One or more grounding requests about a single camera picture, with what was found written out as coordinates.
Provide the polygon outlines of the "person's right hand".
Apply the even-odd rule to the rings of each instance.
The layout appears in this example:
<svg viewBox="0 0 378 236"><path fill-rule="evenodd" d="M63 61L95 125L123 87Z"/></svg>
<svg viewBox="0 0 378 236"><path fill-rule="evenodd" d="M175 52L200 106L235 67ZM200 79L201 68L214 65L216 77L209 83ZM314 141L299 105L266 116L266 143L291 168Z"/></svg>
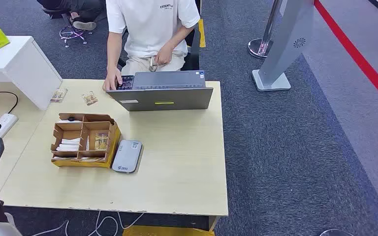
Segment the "person's right hand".
<svg viewBox="0 0 378 236"><path fill-rule="evenodd" d="M107 75L103 83L103 90L116 90L118 85L122 85L122 75L121 71L117 67L108 67L107 68Z"/></svg>

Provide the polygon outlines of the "person's left hand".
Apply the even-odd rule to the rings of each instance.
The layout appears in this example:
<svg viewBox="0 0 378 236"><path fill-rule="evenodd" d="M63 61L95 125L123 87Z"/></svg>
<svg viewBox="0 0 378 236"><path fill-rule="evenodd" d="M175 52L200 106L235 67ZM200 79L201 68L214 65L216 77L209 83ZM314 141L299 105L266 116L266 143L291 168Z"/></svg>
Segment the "person's left hand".
<svg viewBox="0 0 378 236"><path fill-rule="evenodd" d="M158 54L155 56L156 65L165 65L169 64L172 59L173 46L170 43L166 43L159 50Z"/></svg>

